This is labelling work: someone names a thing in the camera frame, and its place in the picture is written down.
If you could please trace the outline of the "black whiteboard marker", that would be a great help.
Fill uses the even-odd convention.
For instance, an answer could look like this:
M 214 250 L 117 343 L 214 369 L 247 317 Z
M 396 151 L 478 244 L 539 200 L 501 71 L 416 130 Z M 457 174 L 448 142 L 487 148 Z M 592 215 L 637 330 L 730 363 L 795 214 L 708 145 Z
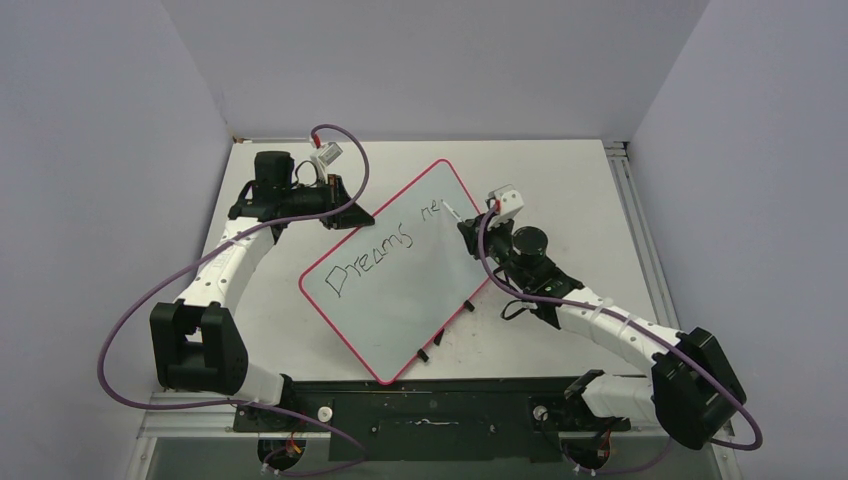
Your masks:
M 456 222 L 458 222 L 458 223 L 463 222 L 463 218 L 461 217 L 461 215 L 453 207 L 451 207 L 447 202 L 442 201 L 442 205 L 447 210 L 447 212 L 456 220 Z

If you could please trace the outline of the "pink-framed whiteboard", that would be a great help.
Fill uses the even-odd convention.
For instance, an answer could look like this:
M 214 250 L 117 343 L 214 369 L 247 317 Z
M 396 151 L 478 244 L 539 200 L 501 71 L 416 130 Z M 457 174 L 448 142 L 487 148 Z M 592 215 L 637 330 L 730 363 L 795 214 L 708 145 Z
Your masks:
M 432 163 L 299 278 L 303 296 L 364 365 L 388 385 L 488 278 L 468 254 L 447 202 L 481 210 L 453 165 Z

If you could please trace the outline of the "black marker cap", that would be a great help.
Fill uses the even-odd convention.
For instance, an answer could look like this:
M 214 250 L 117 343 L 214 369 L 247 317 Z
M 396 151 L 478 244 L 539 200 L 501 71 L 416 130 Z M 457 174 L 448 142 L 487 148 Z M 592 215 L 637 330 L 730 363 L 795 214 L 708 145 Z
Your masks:
M 433 344 L 434 344 L 434 345 L 436 345 L 436 346 L 440 346 L 440 345 L 441 345 L 441 342 L 442 342 L 442 339 L 443 339 L 444 333 L 445 333 L 445 330 L 444 330 L 444 329 L 441 329 L 441 330 L 439 330 L 439 331 L 438 331 L 438 333 L 436 334 L 436 336 L 435 336 L 435 337 L 434 337 L 434 339 L 433 339 Z

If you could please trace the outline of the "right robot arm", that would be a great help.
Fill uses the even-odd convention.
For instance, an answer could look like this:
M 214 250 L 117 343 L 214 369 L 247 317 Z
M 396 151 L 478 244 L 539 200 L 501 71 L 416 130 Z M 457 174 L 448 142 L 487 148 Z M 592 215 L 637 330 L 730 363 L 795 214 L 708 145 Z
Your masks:
M 572 383 L 564 398 L 573 425 L 590 428 L 601 419 L 657 425 L 678 444 L 699 450 L 721 444 L 718 432 L 740 415 L 754 433 L 746 449 L 761 446 L 761 427 L 714 335 L 665 327 L 616 306 L 547 256 L 543 231 L 513 225 L 488 212 L 456 228 L 487 277 L 522 310 L 617 355 L 639 373 L 593 370 Z

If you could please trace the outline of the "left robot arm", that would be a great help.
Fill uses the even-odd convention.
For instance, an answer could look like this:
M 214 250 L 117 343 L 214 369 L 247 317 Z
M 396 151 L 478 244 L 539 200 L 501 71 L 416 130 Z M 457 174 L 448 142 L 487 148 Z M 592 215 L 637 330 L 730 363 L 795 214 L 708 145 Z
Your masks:
M 220 253 L 199 267 L 175 301 L 156 304 L 150 314 L 162 386 L 258 403 L 259 417 L 276 431 L 295 423 L 298 403 L 284 394 L 290 378 L 250 361 L 233 313 L 289 218 L 319 215 L 329 230 L 374 224 L 373 216 L 352 202 L 342 178 L 327 171 L 341 153 L 331 142 L 311 154 L 308 163 L 316 173 L 312 184 L 296 181 L 295 161 L 289 153 L 256 154 L 255 177 L 228 211 L 218 243 Z

